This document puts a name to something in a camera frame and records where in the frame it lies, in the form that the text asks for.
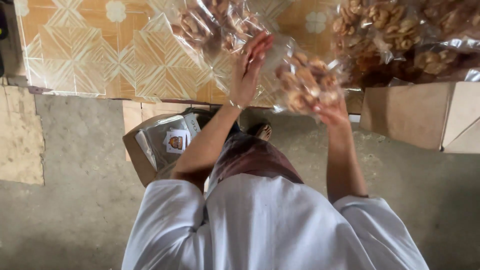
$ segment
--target cement floor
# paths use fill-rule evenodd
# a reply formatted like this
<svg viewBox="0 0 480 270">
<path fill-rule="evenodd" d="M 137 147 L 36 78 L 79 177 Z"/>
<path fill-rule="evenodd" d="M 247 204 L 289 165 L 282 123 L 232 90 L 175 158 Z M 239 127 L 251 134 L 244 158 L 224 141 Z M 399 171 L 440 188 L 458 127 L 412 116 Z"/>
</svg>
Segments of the cement floor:
<svg viewBox="0 0 480 270">
<path fill-rule="evenodd" d="M 45 185 L 0 181 L 0 269 L 119 269 L 144 188 L 125 161 L 118 100 L 36 96 Z M 325 127 L 247 111 L 325 194 Z M 431 269 L 480 268 L 480 155 L 418 149 L 355 129 L 370 193 L 404 221 Z"/>
</svg>

